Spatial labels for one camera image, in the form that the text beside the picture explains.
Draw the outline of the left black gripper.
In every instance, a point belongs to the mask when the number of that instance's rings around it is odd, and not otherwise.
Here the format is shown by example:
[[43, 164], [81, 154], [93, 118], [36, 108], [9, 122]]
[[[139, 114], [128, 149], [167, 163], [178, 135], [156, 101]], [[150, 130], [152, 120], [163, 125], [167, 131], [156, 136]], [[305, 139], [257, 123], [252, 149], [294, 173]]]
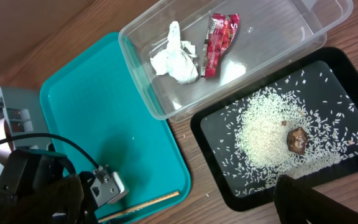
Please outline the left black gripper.
[[[66, 155], [44, 150], [18, 149], [9, 155], [0, 175], [0, 210], [70, 175], [79, 176], [84, 193], [79, 223], [97, 223], [97, 206], [90, 189], [93, 173], [77, 173]], [[66, 213], [55, 213], [53, 217], [61, 223]]]

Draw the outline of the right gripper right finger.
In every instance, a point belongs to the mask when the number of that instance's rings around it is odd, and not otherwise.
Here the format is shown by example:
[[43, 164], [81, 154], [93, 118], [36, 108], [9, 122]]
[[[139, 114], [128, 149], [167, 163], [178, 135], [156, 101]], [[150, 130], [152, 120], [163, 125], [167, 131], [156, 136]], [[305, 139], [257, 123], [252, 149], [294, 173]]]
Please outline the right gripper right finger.
[[287, 175], [278, 178], [273, 202], [281, 223], [358, 224], [357, 212]]

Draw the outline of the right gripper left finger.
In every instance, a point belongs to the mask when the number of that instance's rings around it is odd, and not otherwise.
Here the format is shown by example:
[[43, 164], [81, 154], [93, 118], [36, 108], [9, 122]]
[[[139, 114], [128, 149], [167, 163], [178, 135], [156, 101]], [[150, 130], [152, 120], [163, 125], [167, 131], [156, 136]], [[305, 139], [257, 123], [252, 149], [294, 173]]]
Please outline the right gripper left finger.
[[59, 212], [66, 213], [61, 223], [79, 223], [83, 199], [79, 176], [70, 175], [0, 210], [0, 223], [57, 223]]

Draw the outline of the brown food scrap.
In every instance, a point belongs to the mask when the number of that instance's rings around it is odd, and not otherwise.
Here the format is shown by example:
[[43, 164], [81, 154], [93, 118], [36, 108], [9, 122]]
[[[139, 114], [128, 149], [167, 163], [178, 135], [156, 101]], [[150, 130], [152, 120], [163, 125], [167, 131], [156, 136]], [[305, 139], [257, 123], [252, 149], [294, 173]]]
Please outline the brown food scrap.
[[287, 134], [288, 150], [302, 155], [305, 153], [308, 140], [308, 134], [303, 128], [298, 127], [293, 129]]

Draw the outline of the white rice pile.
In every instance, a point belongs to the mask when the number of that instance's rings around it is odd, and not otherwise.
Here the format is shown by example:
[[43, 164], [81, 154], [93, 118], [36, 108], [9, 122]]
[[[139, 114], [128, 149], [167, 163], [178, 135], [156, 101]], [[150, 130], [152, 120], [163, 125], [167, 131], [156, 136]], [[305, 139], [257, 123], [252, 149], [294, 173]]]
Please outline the white rice pile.
[[[358, 109], [331, 69], [301, 69], [236, 100], [210, 117], [223, 128], [213, 154], [236, 197], [273, 187], [358, 156]], [[309, 137], [305, 153], [288, 150], [298, 127]]]

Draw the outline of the wooden chopstick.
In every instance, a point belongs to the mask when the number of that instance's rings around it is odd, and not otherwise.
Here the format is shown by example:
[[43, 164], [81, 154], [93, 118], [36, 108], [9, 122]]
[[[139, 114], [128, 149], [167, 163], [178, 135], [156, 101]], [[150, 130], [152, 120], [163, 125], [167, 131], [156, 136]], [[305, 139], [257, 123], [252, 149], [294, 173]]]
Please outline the wooden chopstick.
[[154, 205], [154, 204], [156, 204], [156, 203], [163, 202], [163, 201], [165, 201], [165, 200], [171, 199], [171, 198], [176, 197], [176, 196], [178, 196], [178, 195], [180, 195], [180, 191], [175, 191], [175, 192], [172, 192], [172, 193], [163, 195], [163, 196], [161, 196], [161, 197], [159, 197], [159, 198], [156, 198], [156, 199], [153, 199], [153, 200], [151, 200], [151, 201], [144, 202], [144, 203], [142, 203], [142, 204], [140, 204], [140, 205], [136, 205], [136, 206], [134, 206], [134, 207], [127, 208], [127, 209], [122, 210], [122, 211], [120, 211], [120, 212], [116, 212], [116, 213], [113, 213], [112, 215], [108, 215], [108, 216], [106, 216], [106, 217], [104, 217], [104, 218], [101, 218], [101, 219], [98, 220], [98, 223], [106, 222], [106, 221], [108, 221], [108, 220], [112, 220], [112, 219], [114, 219], [114, 218], [121, 217], [121, 216], [126, 215], [126, 214], [128, 214], [128, 213], [141, 210], [141, 209], [143, 209], [143, 208], [145, 208], [145, 207], [149, 207], [149, 206]]

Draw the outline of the white tissue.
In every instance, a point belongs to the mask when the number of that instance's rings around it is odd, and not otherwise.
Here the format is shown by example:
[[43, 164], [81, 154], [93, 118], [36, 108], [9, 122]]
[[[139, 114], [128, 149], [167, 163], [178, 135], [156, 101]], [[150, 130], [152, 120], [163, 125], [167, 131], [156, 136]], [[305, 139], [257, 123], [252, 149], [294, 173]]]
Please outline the white tissue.
[[190, 41], [181, 40], [177, 21], [169, 25], [167, 40], [166, 48], [150, 58], [156, 75], [169, 74], [180, 84], [195, 82], [199, 77], [196, 47]]

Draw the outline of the red snack wrapper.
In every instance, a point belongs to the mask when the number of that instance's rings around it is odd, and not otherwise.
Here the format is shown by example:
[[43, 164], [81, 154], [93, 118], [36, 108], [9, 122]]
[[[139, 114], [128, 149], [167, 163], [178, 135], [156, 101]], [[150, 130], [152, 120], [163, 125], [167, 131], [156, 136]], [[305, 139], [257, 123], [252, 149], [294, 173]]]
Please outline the red snack wrapper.
[[230, 47], [239, 28], [240, 17], [238, 14], [224, 15], [214, 13], [209, 18], [209, 24], [203, 47], [203, 62], [201, 77], [213, 78], [219, 58]]

